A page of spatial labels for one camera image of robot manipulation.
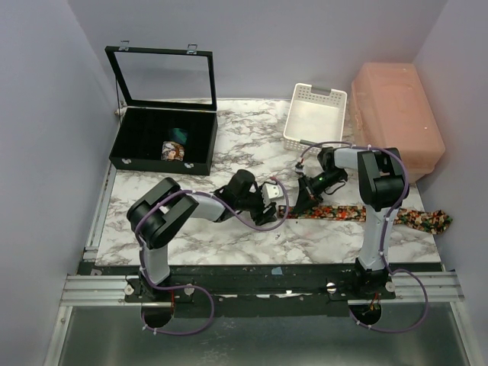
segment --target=white wall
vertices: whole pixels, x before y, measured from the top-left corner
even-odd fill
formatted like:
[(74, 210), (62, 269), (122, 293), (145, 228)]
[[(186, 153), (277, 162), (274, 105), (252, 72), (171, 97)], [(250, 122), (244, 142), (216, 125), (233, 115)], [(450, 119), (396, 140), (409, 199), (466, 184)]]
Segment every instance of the white wall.
[(220, 98), (291, 98), (297, 82), (348, 91), (366, 61), (412, 62), (447, 2), (68, 1), (111, 79), (107, 45), (130, 40), (133, 47), (185, 48), (197, 43), (214, 51)]
[(0, 2), (0, 364), (42, 364), (117, 122), (63, 0)]
[(415, 59), (446, 145), (419, 183), (427, 210), (443, 209), (452, 227), (436, 238), (455, 268), (488, 361), (488, 2), (449, 0)]

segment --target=white marble table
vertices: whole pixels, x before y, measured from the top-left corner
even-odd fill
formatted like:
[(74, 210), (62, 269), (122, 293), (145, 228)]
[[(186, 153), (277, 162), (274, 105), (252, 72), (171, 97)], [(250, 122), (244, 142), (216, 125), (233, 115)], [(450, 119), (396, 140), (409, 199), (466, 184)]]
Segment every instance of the white marble table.
[[(125, 215), (129, 207), (164, 177), (183, 188), (213, 191), (225, 185), (238, 169), (251, 171), (258, 183), (277, 176), (287, 187), (291, 203), (297, 198), (293, 171), (299, 152), (283, 148), (282, 132), (290, 103), (272, 100), (221, 100), (219, 130), (211, 175), (170, 175), (118, 171), (104, 223), (96, 265), (138, 265), (138, 245)], [(344, 140), (352, 134), (346, 115)], [(307, 174), (320, 172), (313, 155)], [(347, 185), (324, 204), (360, 204), (358, 181)], [(416, 188), (403, 207), (423, 210)], [(350, 221), (287, 220), (279, 229), (259, 233), (238, 220), (209, 225), (191, 219), (169, 244), (170, 265), (250, 265), (352, 263), (362, 245), (364, 224)], [(432, 235), (396, 225), (390, 241), (391, 262), (440, 262)]]

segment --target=open lid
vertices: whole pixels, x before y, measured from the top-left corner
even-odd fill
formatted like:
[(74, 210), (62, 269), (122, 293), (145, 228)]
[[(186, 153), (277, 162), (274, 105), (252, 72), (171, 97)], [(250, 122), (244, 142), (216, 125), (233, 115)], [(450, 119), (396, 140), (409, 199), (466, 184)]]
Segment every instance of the open lid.
[(212, 52), (196, 44), (186, 50), (128, 47), (128, 41), (105, 52), (127, 105), (217, 110)]

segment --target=purple cable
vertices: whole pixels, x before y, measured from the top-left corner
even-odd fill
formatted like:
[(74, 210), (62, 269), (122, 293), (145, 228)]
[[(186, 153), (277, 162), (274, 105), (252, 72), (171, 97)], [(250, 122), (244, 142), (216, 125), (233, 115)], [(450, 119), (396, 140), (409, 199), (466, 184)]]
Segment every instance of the purple cable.
[(237, 212), (235, 212), (235, 210), (233, 210), (228, 204), (226, 204), (224, 201), (222, 201), (218, 197), (215, 197), (215, 196), (213, 196), (210, 193), (195, 192), (195, 191), (190, 191), (188, 189), (181, 190), (181, 191), (176, 191), (175, 193), (170, 194), (168, 197), (166, 197), (165, 199), (163, 199), (160, 202), (158, 202), (141, 219), (141, 221), (137, 224), (136, 229), (134, 230), (134, 233), (136, 235), (137, 242), (140, 245), (139, 260), (140, 260), (140, 265), (141, 265), (141, 272), (143, 273), (144, 277), (146, 278), (147, 283), (149, 284), (149, 286), (152, 287), (152, 288), (154, 288), (155, 290), (159, 290), (159, 291), (173, 291), (173, 290), (181, 290), (181, 289), (185, 289), (185, 288), (194, 288), (195, 290), (202, 291), (205, 295), (207, 295), (208, 299), (210, 300), (210, 315), (209, 315), (207, 321), (200, 328), (197, 328), (197, 329), (191, 330), (191, 331), (187, 331), (187, 332), (172, 332), (172, 331), (168, 331), (168, 330), (152, 328), (152, 327), (150, 327), (150, 326), (148, 326), (146, 324), (146, 321), (144, 319), (144, 313), (142, 313), (141, 314), (141, 319), (142, 319), (142, 321), (144, 323), (143, 329), (151, 330), (155, 334), (156, 333), (160, 333), (160, 334), (167, 334), (167, 335), (170, 335), (170, 336), (191, 336), (193, 334), (197, 334), (197, 333), (201, 332), (202, 330), (206, 329), (212, 323), (212, 321), (214, 320), (214, 313), (215, 313), (214, 299), (212, 298), (212, 295), (206, 289), (204, 289), (203, 287), (196, 286), (196, 285), (193, 285), (193, 284), (185, 284), (185, 285), (179, 285), (179, 286), (163, 287), (163, 286), (158, 286), (157, 284), (155, 284), (149, 278), (149, 275), (147, 274), (147, 270), (146, 270), (146, 263), (144, 262), (144, 254), (143, 254), (144, 241), (143, 241), (143, 239), (140, 236), (140, 230), (143, 227), (144, 223), (147, 221), (147, 219), (149, 219), (149, 217), (151, 215), (153, 215), (157, 210), (159, 210), (159, 208), (161, 208), (162, 206), (164, 206), (165, 204), (167, 204), (173, 198), (175, 198), (175, 197), (177, 197), (177, 196), (179, 196), (181, 194), (196, 194), (196, 195), (200, 195), (200, 196), (210, 197), (210, 198), (214, 199), (215, 201), (221, 203), (227, 210), (230, 211), (230, 213), (232, 215), (234, 215), (235, 217), (237, 217), (237, 219), (239, 219), (240, 222), (244, 223), (245, 225), (247, 225), (248, 227), (250, 227), (250, 228), (252, 228), (254, 230), (258, 230), (258, 231), (262, 231), (262, 232), (271, 231), (271, 230), (274, 230), (274, 229), (278, 228), (279, 226), (281, 226), (284, 223), (284, 221), (287, 219), (288, 212), (290, 211), (290, 200), (289, 200), (289, 197), (288, 197), (288, 193), (287, 193), (286, 188), (283, 186), (283, 184), (279, 180), (276, 179), (276, 177), (271, 177), (271, 180), (276, 181), (276, 183), (281, 187), (281, 190), (283, 191), (284, 199), (285, 199), (286, 205), (287, 205), (287, 208), (286, 208), (286, 211), (285, 211), (285, 215), (283, 216), (283, 218), (281, 219), (281, 221), (278, 222), (276, 225), (274, 225), (272, 227), (261, 228), (261, 227), (256, 226), (256, 225), (252, 225), (251, 223), (247, 223), (246, 221), (244, 221), (238, 215)]
[(352, 147), (352, 143), (348, 143), (347, 141), (324, 141), (323, 143), (314, 143), (313, 145), (308, 146), (303, 152), (302, 155), (300, 155), (300, 158), (303, 158), (305, 154), (310, 150), (313, 149), (314, 147), (319, 147), (322, 145), (325, 145), (326, 143), (341, 143), (342, 145), (348, 145), (349, 147)]
[[(381, 151), (382, 153), (385, 153), (389, 157), (395, 159), (400, 164), (400, 166), (402, 168), (403, 180), (405, 181), (405, 185), (403, 186), (402, 194), (400, 195), (400, 197), (398, 198), (398, 200), (395, 202), (395, 204), (387, 211), (387, 214), (385, 215), (384, 225), (383, 225), (383, 227), (381, 229), (380, 252), (383, 253), (383, 251), (384, 251), (384, 242), (385, 242), (386, 234), (387, 234), (387, 225), (388, 225), (388, 220), (390, 219), (390, 215), (391, 215), (391, 213), (394, 210), (396, 210), (398, 207), (400, 207), (403, 199), (405, 199), (406, 194), (407, 194), (407, 192), (409, 190), (409, 182), (408, 182), (409, 181), (409, 175), (408, 175), (408, 171), (406, 170), (406, 166), (403, 164), (402, 160), (398, 156), (396, 156), (395, 154), (393, 154), (392, 152), (390, 152), (390, 151), (388, 151), (386, 149), (383, 149), (383, 148), (380, 148), (380, 147), (372, 147), (372, 146), (368, 146), (368, 147), (353, 146), (352, 148), (353, 149), (366, 149), (366, 150), (378, 150), (378, 151)], [(425, 289), (424, 284), (420, 281), (420, 278), (418, 278), (417, 276), (415, 276), (411, 271), (408, 271), (408, 270), (403, 269), (403, 268), (398, 268), (395, 271), (392, 271), (391, 268), (390, 268), (390, 264), (387, 261), (386, 256), (384, 254), (381, 254), (380, 256), (381, 256), (381, 260), (384, 263), (385, 268), (388, 270), (388, 272), (390, 273), (390, 275), (394, 276), (395, 274), (400, 273), (400, 272), (407, 273), (408, 275), (410, 275), (413, 279), (415, 279), (419, 283), (420, 287), (422, 288), (422, 292), (424, 293), (424, 298), (425, 298), (425, 307), (424, 307), (424, 311), (422, 313), (422, 316), (420, 317), (419, 320), (417, 320), (416, 323), (414, 323), (413, 325), (411, 325), (411, 326), (409, 326), (409, 327), (407, 327), (405, 329), (385, 329), (385, 328), (378, 328), (376, 326), (369, 326), (369, 325), (366, 325), (366, 324), (360, 322), (355, 317), (355, 315), (352, 313), (352, 311), (350, 311), (350, 310), (349, 310), (349, 314), (351, 315), (352, 319), (354, 319), (356, 321), (356, 324), (358, 324), (359, 326), (362, 326), (363, 328), (370, 329), (370, 330), (374, 330), (376, 332), (397, 334), (397, 333), (405, 333), (405, 332), (408, 332), (410, 330), (414, 330), (414, 329), (418, 328), (424, 322), (425, 318), (427, 318), (427, 314), (429, 313), (429, 297), (427, 296), (427, 290)]]

